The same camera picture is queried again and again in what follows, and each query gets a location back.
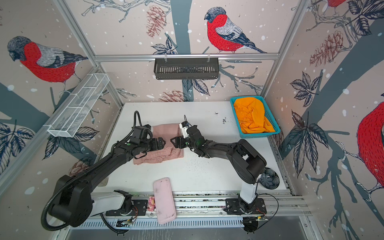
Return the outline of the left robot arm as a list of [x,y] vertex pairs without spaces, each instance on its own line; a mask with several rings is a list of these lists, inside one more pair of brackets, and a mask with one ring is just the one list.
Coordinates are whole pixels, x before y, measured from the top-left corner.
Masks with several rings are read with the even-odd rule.
[[54,193],[43,208],[42,227],[57,231],[67,226],[77,227],[95,215],[93,190],[112,172],[137,155],[162,150],[165,140],[154,138],[149,125],[134,127],[123,140],[116,142],[109,154],[80,174],[58,179]]

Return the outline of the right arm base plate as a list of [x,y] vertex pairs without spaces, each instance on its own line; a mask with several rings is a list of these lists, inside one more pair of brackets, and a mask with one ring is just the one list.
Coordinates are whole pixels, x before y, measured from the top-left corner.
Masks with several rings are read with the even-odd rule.
[[241,198],[226,199],[224,212],[228,215],[265,215],[267,213],[266,205],[263,199],[256,198],[248,204]]

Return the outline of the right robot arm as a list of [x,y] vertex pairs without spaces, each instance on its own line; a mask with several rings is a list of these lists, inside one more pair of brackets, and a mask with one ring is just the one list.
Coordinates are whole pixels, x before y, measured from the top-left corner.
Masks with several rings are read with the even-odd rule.
[[224,144],[206,140],[197,126],[181,126],[183,135],[171,139],[177,149],[189,148],[202,158],[228,160],[243,181],[238,206],[226,207],[227,213],[241,215],[261,212],[257,207],[258,178],[267,166],[265,158],[246,140]]

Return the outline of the teal plastic basket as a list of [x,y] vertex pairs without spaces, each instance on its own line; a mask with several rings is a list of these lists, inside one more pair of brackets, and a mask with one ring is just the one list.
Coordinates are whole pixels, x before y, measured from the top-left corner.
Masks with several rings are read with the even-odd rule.
[[230,104],[241,138],[264,138],[281,132],[263,97],[233,97]]

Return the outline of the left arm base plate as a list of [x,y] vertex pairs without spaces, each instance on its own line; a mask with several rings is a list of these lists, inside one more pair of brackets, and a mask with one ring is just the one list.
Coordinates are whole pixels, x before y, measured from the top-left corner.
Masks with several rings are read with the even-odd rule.
[[117,210],[107,211],[107,217],[145,216],[148,207],[148,200],[125,200]]

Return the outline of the orange shorts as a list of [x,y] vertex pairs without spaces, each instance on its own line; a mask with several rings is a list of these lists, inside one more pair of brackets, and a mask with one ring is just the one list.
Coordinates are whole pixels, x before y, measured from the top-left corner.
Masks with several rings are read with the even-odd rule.
[[236,99],[234,109],[243,134],[275,132],[273,125],[265,117],[262,101],[253,97]]

